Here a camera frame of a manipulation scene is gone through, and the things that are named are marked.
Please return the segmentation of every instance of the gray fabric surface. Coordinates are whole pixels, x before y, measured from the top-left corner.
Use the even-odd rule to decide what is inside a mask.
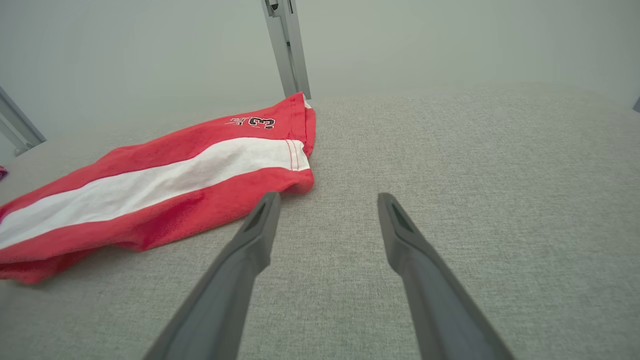
[[[640,114],[542,84],[311,103],[316,185],[284,198],[239,358],[419,357],[383,250],[382,191],[518,358],[637,358]],[[196,120],[50,140],[9,164],[0,201]],[[0,283],[0,357],[141,358],[238,227],[104,249],[36,286]]]

